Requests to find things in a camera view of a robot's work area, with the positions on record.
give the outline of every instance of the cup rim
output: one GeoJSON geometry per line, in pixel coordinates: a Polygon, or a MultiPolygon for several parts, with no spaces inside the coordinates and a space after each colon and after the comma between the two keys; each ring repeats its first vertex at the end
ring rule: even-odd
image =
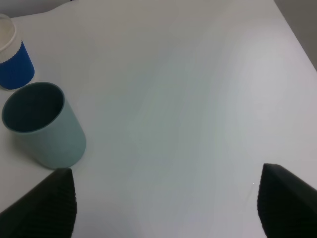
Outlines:
{"type": "Polygon", "coordinates": [[[63,111],[63,109],[64,109],[64,107],[65,107],[65,101],[66,101],[66,99],[65,99],[65,95],[64,95],[63,90],[62,90],[60,87],[58,87],[56,84],[49,83],[49,82],[35,82],[35,83],[27,84],[27,85],[25,85],[25,86],[19,88],[18,90],[16,90],[16,91],[6,100],[6,102],[5,102],[5,104],[4,104],[3,108],[2,108],[2,113],[1,113],[2,123],[4,124],[4,126],[5,126],[8,130],[10,130],[10,131],[12,131],[12,132],[14,132],[14,133],[16,133],[16,134],[34,134],[34,133],[40,132],[40,131],[44,130],[45,128],[47,128],[49,125],[51,125],[51,124],[59,117],[59,115],[61,114],[61,112],[63,111]],[[7,103],[10,101],[10,99],[11,99],[12,97],[14,97],[20,90],[23,90],[23,89],[25,89],[25,88],[27,88],[27,87],[30,87],[31,85],[34,85],[34,84],[48,84],[48,85],[51,85],[51,86],[57,88],[57,89],[61,92],[61,95],[62,95],[62,97],[63,97],[63,105],[62,105],[60,111],[58,112],[58,114],[56,115],[56,117],[55,117],[52,121],[50,121],[48,124],[46,124],[45,126],[39,128],[39,129],[35,129],[35,130],[31,130],[31,131],[18,131],[18,130],[12,129],[11,127],[9,127],[9,126],[6,124],[6,122],[5,122],[5,120],[4,120],[4,109],[5,109],[6,105],[7,105],[7,103]]]}
{"type": "Polygon", "coordinates": [[[0,17],[8,19],[12,23],[13,29],[14,29],[14,33],[13,33],[13,36],[11,37],[11,39],[4,46],[2,46],[0,48],[0,52],[2,52],[6,48],[8,48],[11,45],[11,43],[13,42],[13,40],[15,39],[15,37],[16,37],[16,26],[15,26],[14,22],[12,21],[12,19],[10,17],[8,17],[7,15],[0,13],[0,17]]]}

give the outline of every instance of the gray wall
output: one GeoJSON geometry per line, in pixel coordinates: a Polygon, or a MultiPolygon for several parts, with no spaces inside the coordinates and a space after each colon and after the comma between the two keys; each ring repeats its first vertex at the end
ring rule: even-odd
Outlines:
{"type": "Polygon", "coordinates": [[[30,15],[54,9],[70,0],[0,0],[0,13],[10,17],[30,15]]]}
{"type": "Polygon", "coordinates": [[[317,0],[275,0],[317,70],[317,0]]]}

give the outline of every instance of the blue cup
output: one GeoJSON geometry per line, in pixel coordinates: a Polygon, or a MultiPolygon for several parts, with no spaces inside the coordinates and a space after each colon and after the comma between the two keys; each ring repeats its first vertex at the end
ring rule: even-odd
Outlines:
{"type": "Polygon", "coordinates": [[[34,77],[34,67],[12,20],[0,14],[0,86],[23,87],[34,77]]]}

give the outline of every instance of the ceramic cup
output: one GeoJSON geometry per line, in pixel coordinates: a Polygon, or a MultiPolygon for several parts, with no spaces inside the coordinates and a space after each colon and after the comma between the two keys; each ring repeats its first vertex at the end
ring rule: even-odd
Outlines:
{"type": "Polygon", "coordinates": [[[52,83],[31,83],[13,93],[3,107],[2,121],[48,168],[70,167],[85,152],[85,134],[63,91],[52,83]]]}
{"type": "Polygon", "coordinates": [[[23,87],[34,77],[34,67],[11,19],[0,14],[0,86],[23,87]]]}

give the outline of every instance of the table surface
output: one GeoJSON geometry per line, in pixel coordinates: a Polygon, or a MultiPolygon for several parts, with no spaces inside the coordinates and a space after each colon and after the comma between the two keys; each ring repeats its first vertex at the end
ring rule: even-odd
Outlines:
{"type": "MultiPolygon", "coordinates": [[[[317,187],[317,73],[272,0],[78,0],[14,21],[87,136],[74,238],[264,238],[263,163],[317,187]]],[[[49,173],[1,123],[0,210],[49,173]]]]}

